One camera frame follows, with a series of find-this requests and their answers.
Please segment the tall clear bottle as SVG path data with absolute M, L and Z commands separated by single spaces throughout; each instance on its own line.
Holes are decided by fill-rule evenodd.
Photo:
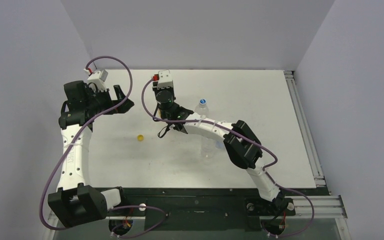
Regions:
M 207 103 L 206 103 L 206 105 L 200 105 L 199 102 L 194 109 L 194 113 L 196 114 L 197 119 L 208 118 L 210 111 L 209 111 L 209 107 L 208 107 Z

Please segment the yellow bottle cap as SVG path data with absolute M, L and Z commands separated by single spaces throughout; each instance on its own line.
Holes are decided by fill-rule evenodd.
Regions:
M 142 141 L 144 140 L 144 136 L 143 136 L 142 134 L 139 134 L 139 135 L 137 136 L 137 140 L 138 140 L 139 142 L 142 142 Z

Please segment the blue white cap tall bottle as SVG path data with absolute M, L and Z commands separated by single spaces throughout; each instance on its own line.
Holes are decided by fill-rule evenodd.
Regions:
M 205 99 L 202 98 L 202 99 L 199 100 L 199 104 L 200 104 L 200 105 L 206 105 L 206 104 L 207 104 L 207 101 L 206 101 Z

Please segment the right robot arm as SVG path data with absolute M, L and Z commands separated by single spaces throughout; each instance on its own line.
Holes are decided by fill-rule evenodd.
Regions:
M 151 114 L 155 122 L 166 123 L 167 130 L 198 135 L 223 143 L 230 161 L 251 177 L 262 199 L 262 207 L 267 213 L 274 217 L 294 213 L 292 200 L 285 197 L 287 188 L 280 186 L 268 173 L 268 168 L 278 162 L 278 157 L 262 145 L 245 121 L 216 121 L 207 114 L 176 103 L 172 82 L 161 83 L 159 80 L 152 80 L 150 83 L 156 100 L 156 110 Z

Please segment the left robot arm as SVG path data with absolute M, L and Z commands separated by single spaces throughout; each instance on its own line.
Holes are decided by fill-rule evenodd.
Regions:
M 89 181 L 89 146 L 96 115 L 124 114 L 134 106 L 119 85 L 113 89 L 115 100 L 101 81 L 77 80 L 64 85 L 67 99 L 58 119 L 63 140 L 60 179 L 47 203 L 66 229 L 105 219 L 109 210 L 116 215 L 129 210 L 121 187 L 102 190 Z

